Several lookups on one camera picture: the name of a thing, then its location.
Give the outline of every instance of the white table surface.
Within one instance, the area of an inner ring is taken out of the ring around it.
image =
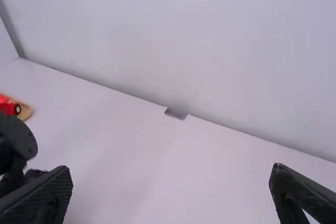
[[[334,163],[23,59],[0,69],[0,91],[35,109],[28,166],[70,167],[68,224],[279,223],[275,162],[336,190]]]

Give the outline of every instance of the red object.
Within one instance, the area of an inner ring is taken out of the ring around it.
[[[17,102],[10,102],[8,97],[0,95],[0,112],[7,115],[19,115],[21,106]]]

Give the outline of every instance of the gray clip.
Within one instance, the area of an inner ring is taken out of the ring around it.
[[[165,115],[171,116],[173,118],[179,119],[184,121],[184,119],[188,116],[187,113],[181,112],[181,111],[177,111],[177,110],[173,110],[170,108],[167,108],[166,111],[164,112]]]

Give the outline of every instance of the textured gripper pad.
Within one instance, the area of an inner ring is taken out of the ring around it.
[[[0,214],[0,224],[34,224],[39,209],[55,198],[59,208],[53,224],[62,224],[70,203],[72,188],[70,171],[65,167],[22,200],[3,211]]]

